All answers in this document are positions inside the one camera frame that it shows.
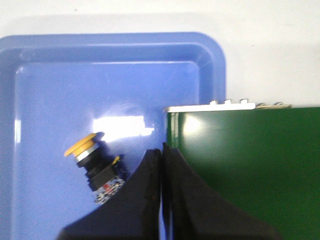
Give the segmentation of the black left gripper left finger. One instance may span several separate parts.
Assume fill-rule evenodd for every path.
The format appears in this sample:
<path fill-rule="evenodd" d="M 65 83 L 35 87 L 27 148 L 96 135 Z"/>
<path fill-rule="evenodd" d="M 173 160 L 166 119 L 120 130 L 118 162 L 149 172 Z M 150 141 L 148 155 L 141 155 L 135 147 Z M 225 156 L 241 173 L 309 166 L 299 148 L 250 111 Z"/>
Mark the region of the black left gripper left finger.
<path fill-rule="evenodd" d="M 59 240 L 157 240 L 161 151 L 149 149 L 125 185 L 105 204 L 65 226 Z"/>

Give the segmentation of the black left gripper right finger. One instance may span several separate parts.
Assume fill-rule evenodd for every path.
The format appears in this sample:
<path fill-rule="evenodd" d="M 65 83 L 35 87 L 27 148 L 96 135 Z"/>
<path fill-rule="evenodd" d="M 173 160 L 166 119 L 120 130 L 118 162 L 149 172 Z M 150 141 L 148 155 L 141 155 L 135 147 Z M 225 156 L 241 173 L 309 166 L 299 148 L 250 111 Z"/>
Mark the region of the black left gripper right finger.
<path fill-rule="evenodd" d="M 162 150 L 162 203 L 170 240 L 280 240 L 281 234 L 214 191 L 167 143 Z"/>

